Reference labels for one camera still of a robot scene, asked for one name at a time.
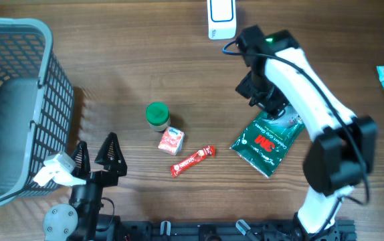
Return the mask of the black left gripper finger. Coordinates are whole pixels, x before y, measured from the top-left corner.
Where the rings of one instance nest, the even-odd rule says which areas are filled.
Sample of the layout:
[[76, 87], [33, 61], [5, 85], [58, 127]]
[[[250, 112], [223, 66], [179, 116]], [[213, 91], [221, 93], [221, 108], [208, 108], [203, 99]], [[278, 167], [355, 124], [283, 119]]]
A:
[[90, 158], [85, 141], [80, 141], [70, 157], [75, 162], [75, 167], [72, 172], [74, 177], [87, 177], [90, 173]]
[[127, 174], [127, 164], [120, 150], [116, 133], [110, 132], [104, 140], [96, 159], [96, 164], [102, 165], [105, 170], [123, 177]]

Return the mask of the green 3M gloves packet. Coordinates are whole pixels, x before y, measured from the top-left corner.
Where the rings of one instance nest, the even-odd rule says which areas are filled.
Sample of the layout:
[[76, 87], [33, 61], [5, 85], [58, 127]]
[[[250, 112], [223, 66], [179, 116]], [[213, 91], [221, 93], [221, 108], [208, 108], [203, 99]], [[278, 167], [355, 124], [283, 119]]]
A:
[[262, 111], [233, 142], [231, 149], [262, 175], [270, 177], [303, 129], [304, 123], [291, 105], [276, 116]]

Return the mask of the green lid glass jar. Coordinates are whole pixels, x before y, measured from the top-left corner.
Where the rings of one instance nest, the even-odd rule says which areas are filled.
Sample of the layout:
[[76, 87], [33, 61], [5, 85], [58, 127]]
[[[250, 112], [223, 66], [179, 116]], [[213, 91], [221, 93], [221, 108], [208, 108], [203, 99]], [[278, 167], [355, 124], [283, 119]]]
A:
[[153, 102], [147, 106], [145, 111], [149, 126], [158, 132], [164, 131], [170, 124], [170, 112], [166, 104]]

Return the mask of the small red white carton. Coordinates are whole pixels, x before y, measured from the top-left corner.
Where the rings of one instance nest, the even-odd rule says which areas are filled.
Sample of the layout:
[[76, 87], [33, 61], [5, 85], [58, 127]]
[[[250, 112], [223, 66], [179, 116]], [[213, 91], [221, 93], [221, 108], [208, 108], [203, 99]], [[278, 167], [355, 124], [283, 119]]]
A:
[[176, 155], [183, 146], [183, 139], [185, 133], [174, 127], [167, 127], [161, 141], [158, 145], [158, 149], [171, 154]]

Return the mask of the red Nescafe stick sachet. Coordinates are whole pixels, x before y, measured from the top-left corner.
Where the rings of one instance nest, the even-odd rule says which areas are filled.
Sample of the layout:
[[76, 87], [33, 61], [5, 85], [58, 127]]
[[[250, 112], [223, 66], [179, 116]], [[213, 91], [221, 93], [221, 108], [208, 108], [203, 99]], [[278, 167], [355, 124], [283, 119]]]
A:
[[206, 159], [208, 156], [215, 156], [215, 147], [213, 145], [208, 145], [194, 154], [189, 156], [188, 158], [182, 160], [181, 162], [174, 164], [170, 168], [171, 175], [173, 177], [177, 177], [182, 172], [186, 171], [188, 168], [198, 164], [199, 162]]

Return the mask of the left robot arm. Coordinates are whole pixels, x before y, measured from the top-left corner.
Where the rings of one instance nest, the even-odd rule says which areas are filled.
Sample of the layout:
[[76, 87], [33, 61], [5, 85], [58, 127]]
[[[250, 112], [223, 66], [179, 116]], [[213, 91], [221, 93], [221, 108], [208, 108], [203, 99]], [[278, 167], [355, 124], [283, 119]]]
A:
[[49, 175], [57, 184], [72, 188], [68, 203], [53, 206], [45, 215], [43, 229], [46, 240], [122, 240], [124, 230], [120, 217], [101, 214], [103, 189], [116, 187], [118, 179], [127, 174], [126, 161], [118, 137], [111, 132], [98, 151], [95, 163], [103, 167], [90, 170], [87, 144], [80, 141], [69, 155], [59, 151], [45, 160]]

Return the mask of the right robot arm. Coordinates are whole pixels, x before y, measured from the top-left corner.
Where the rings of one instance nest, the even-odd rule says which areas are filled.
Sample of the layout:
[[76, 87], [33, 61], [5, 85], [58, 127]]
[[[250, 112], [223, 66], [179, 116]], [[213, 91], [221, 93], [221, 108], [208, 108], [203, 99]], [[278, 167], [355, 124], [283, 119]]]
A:
[[250, 72], [236, 90], [261, 113], [233, 149], [265, 176], [307, 130], [311, 146], [302, 168], [309, 189], [291, 220], [262, 222], [258, 240], [355, 240], [352, 222], [336, 221], [354, 187], [373, 170], [377, 125], [339, 102], [308, 63], [289, 31], [265, 35], [248, 27], [234, 41]]

